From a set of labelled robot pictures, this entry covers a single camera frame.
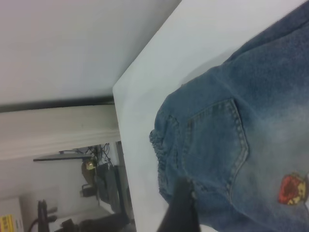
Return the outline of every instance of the jeans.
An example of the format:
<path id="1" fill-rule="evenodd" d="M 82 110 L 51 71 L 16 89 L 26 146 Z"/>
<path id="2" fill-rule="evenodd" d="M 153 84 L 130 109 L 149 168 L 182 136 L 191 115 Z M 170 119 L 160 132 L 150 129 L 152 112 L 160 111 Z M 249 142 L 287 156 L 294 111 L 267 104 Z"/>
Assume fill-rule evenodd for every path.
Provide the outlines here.
<path id="1" fill-rule="evenodd" d="M 150 134 L 160 194 L 190 178 L 202 224 L 309 231 L 309 2 L 171 93 Z"/>

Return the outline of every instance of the yellow sign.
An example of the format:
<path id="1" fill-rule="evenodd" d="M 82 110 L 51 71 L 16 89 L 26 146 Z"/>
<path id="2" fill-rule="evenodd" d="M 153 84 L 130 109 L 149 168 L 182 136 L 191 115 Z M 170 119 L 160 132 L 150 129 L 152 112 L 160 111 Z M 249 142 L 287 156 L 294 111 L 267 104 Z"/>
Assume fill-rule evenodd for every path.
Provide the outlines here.
<path id="1" fill-rule="evenodd" d="M 14 232 L 13 216 L 11 214 L 0 217 L 0 232 Z"/>

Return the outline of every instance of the desk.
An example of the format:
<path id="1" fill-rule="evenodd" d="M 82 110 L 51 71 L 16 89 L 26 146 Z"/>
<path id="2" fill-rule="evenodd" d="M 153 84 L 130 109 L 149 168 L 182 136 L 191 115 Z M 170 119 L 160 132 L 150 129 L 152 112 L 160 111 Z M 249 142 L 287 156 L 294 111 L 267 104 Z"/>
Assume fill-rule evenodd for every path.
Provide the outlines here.
<path id="1" fill-rule="evenodd" d="M 303 2 L 183 0 L 113 87 L 138 232 L 156 231 L 167 208 L 148 137 L 165 97 Z"/>

